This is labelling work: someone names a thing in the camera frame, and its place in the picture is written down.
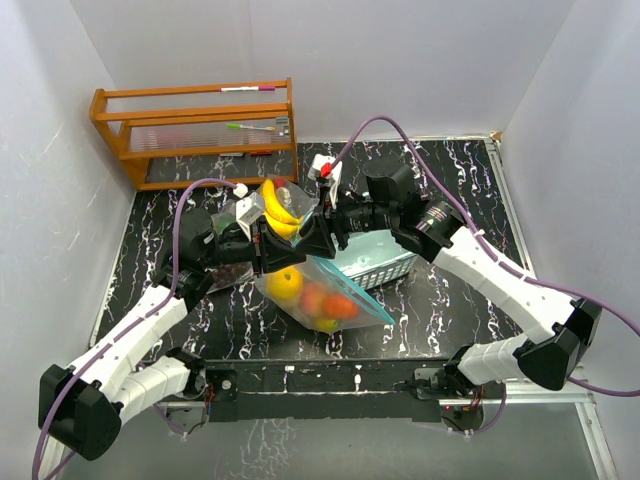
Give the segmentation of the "yellow bananas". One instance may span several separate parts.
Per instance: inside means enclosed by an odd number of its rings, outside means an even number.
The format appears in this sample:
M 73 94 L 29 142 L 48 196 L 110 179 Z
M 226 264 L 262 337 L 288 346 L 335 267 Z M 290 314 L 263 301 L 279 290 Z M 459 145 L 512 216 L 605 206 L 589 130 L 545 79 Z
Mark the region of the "yellow bananas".
M 302 220 L 291 206 L 286 206 L 286 200 L 291 199 L 287 186 L 288 182 L 282 178 L 267 179 L 259 193 L 265 200 L 267 223 L 280 237 L 290 240 L 298 233 Z

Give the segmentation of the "clear zip bag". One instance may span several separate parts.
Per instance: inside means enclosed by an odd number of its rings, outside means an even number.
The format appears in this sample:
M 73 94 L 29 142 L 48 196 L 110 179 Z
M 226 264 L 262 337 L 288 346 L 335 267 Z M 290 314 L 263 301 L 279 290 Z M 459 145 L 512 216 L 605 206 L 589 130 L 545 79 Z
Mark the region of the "clear zip bag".
M 309 330 L 333 334 L 395 323 L 327 259 L 309 256 L 303 263 L 258 276 L 255 283 L 260 293 Z
M 248 236 L 250 228 L 264 219 L 279 238 L 295 245 L 316 202 L 314 197 L 283 177 L 267 178 L 253 191 L 238 183 L 232 189 L 231 200 L 212 216 L 213 230 L 221 235 L 236 229 Z

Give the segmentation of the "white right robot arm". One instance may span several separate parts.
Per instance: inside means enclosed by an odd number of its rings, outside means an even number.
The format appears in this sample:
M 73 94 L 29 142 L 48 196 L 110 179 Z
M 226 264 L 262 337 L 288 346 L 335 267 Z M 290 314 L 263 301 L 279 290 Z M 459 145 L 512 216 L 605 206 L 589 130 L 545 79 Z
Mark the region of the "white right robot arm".
M 350 234 L 387 230 L 404 249 L 462 279 L 521 330 L 506 340 L 461 347 L 426 381 L 428 388 L 466 397 L 480 385 L 517 378 L 551 391 L 565 386 L 593 341 L 600 306 L 539 286 L 494 248 L 483 249 L 455 208 L 420 195 L 408 166 L 371 164 L 366 196 L 341 186 L 340 174 L 329 157 L 310 169 L 319 201 L 305 218 L 299 249 L 332 258 Z

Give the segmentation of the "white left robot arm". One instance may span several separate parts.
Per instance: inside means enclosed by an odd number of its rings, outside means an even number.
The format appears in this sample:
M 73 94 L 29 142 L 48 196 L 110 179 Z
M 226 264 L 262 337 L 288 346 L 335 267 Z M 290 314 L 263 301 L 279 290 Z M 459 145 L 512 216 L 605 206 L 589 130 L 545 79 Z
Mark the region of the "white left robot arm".
M 101 457 L 131 418 L 167 396 L 200 396 L 207 376 L 201 359 L 172 349 L 149 367 L 138 363 L 208 293 L 212 268 L 248 263 L 272 273 L 301 263 L 300 224 L 278 227 L 266 213 L 239 214 L 221 232 L 193 210 L 174 221 L 171 249 L 136 305 L 91 350 L 41 376 L 38 426 L 86 460 Z

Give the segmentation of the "orange peach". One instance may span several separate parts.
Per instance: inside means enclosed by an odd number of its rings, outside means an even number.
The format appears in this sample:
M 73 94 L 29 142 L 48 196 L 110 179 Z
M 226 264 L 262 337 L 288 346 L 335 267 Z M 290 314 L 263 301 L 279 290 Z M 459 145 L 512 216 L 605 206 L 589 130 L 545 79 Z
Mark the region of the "orange peach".
M 319 283 L 307 283 L 300 296 L 302 311 L 312 318 L 354 320 L 360 307 L 342 293 L 328 290 Z

